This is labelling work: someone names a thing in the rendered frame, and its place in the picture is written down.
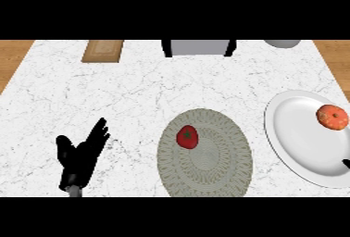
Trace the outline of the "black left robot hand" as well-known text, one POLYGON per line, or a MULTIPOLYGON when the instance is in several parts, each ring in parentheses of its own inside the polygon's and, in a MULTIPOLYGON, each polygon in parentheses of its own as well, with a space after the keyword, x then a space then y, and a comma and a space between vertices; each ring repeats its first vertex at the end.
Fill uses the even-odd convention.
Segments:
POLYGON ((72 185, 81 189, 87 186, 109 136, 106 120, 100 118, 78 146, 74 146, 66 136, 56 137, 58 160, 64 166, 59 184, 62 191, 72 185))

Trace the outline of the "white round plate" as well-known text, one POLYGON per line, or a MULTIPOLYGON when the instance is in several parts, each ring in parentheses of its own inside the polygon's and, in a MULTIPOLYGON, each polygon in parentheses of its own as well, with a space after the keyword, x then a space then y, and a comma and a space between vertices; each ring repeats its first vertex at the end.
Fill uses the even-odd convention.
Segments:
POLYGON ((306 91, 275 95, 264 111, 269 144, 291 171, 322 187, 350 187, 350 128, 332 131, 319 123, 316 111, 332 102, 306 91))

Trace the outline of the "orange squash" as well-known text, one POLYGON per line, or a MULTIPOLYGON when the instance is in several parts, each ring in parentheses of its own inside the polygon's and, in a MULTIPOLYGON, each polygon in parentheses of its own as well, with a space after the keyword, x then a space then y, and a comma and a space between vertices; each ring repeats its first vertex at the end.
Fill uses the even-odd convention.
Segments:
POLYGON ((349 125, 349 116, 346 111, 334 105, 323 105, 316 112, 319 123, 326 129, 340 131, 349 125))

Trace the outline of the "round beige woven placemat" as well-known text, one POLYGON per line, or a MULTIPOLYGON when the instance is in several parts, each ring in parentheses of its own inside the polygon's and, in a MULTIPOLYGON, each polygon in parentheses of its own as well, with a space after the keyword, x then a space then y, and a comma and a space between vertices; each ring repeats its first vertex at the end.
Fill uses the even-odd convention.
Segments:
POLYGON ((224 114, 198 108, 174 117, 158 141, 157 168, 173 197, 245 195, 253 173, 248 139, 224 114), (195 149, 180 147, 176 142, 186 125, 198 133, 195 149))

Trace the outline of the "red tomato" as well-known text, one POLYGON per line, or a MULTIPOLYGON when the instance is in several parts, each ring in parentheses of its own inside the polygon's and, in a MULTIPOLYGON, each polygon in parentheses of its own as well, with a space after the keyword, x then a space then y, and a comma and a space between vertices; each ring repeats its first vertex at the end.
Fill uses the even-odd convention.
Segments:
POLYGON ((186 125, 176 135, 177 145, 186 149, 195 149, 198 145, 198 133, 192 125, 186 125))

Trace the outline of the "brown wooden board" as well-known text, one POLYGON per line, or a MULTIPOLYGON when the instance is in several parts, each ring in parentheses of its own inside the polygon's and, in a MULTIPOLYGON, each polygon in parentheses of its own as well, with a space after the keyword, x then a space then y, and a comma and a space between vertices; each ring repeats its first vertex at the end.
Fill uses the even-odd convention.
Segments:
POLYGON ((83 63, 118 63, 123 40, 90 40, 83 53, 83 63))

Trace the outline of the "grey round bowl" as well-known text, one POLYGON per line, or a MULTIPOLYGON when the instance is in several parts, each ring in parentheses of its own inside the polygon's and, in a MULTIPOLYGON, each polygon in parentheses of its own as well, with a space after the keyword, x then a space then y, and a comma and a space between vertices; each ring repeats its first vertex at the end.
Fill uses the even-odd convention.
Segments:
POLYGON ((266 43, 276 48, 292 48, 300 40, 266 40, 266 43))

